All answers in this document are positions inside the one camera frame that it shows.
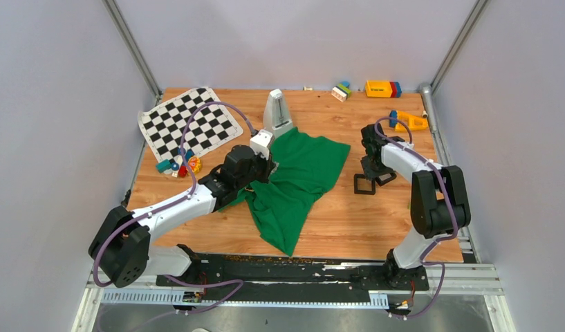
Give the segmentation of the small black frame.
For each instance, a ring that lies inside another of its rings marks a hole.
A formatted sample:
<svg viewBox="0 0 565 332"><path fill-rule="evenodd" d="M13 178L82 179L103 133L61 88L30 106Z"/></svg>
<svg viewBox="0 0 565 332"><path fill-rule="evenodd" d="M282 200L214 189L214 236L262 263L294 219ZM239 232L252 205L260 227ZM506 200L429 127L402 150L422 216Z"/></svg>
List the small black frame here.
<svg viewBox="0 0 565 332"><path fill-rule="evenodd" d="M374 180L369 180L364 174L354 174L353 193L359 195L375 195L376 182Z"/></svg>

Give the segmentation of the green garment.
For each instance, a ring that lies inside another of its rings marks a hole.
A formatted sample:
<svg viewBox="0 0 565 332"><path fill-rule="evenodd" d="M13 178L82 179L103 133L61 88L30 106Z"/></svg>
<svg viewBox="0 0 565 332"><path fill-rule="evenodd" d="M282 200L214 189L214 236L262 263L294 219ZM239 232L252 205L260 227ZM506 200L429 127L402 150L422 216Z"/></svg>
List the green garment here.
<svg viewBox="0 0 565 332"><path fill-rule="evenodd" d="M309 212L334 188L350 150L343 142L293 128L270 147L278 167L269 182L251 182L219 211L245 201L261 238L291 257Z"/></svg>

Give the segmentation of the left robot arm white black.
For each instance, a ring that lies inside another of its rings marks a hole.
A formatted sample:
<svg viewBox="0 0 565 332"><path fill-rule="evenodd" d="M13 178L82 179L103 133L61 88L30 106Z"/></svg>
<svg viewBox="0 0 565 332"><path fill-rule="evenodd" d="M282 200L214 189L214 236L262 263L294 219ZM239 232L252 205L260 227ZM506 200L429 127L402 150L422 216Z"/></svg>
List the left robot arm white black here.
<svg viewBox="0 0 565 332"><path fill-rule="evenodd" d="M236 145L222 164L188 190L133 211L122 205L112 208L88 249L94 260L95 284L128 286L149 272L147 266L154 258L165 256L169 263L157 269L157 274L173 275L185 286L194 285L201 267L179 247L162 251L152 243L179 225L229 205L252 182L267 183L276 166L268 147Z"/></svg>

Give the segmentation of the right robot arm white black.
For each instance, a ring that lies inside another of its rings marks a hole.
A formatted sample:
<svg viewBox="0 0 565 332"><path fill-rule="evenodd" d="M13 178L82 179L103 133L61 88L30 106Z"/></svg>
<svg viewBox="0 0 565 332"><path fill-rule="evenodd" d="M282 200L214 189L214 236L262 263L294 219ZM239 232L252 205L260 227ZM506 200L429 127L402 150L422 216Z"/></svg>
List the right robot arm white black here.
<svg viewBox="0 0 565 332"><path fill-rule="evenodd" d="M412 229L392 249L384 269L384 279L392 288L402 288L411 280L411 269L422 266L424 258L441 241L454 239L470 224L471 212L463 171L443 166L421 156L410 142L384 135L381 126L362 128L362 175L373 186L383 186L402 176L411 185Z"/></svg>

